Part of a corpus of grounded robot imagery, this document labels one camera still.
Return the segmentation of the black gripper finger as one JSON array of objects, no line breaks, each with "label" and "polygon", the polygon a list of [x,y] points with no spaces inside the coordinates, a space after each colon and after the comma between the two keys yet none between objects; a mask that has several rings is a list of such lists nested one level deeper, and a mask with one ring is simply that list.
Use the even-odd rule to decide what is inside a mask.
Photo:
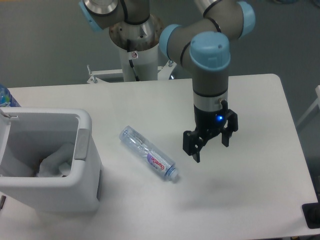
[{"label": "black gripper finger", "polygon": [[194,131],[186,130],[183,133],[182,148],[188,156],[192,156],[197,163],[200,163],[200,151],[207,142],[208,138],[198,129]]},{"label": "black gripper finger", "polygon": [[233,132],[238,131],[238,115],[233,110],[229,109],[226,114],[227,125],[222,129],[221,143],[228,147],[230,144],[230,138]]}]

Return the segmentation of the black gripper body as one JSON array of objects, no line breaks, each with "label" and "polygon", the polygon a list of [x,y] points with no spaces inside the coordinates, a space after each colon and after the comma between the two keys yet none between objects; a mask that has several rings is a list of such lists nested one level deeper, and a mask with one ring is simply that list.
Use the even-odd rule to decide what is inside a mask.
[{"label": "black gripper body", "polygon": [[216,111],[204,111],[194,106],[195,133],[202,140],[210,140],[221,133],[227,122],[228,102],[224,99]]}]

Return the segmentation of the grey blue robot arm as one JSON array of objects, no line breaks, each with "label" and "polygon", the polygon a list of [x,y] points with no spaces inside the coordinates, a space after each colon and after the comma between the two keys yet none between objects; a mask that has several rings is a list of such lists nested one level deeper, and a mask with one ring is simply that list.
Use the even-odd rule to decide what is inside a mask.
[{"label": "grey blue robot arm", "polygon": [[183,150],[197,162],[207,142],[221,135],[224,146],[238,130],[228,107],[230,41],[250,33],[256,22],[244,1],[198,0],[202,19],[189,26],[163,26],[147,0],[82,0],[79,7],[94,31],[109,30],[126,82],[158,79],[161,52],[191,74],[195,129],[183,133]]}]

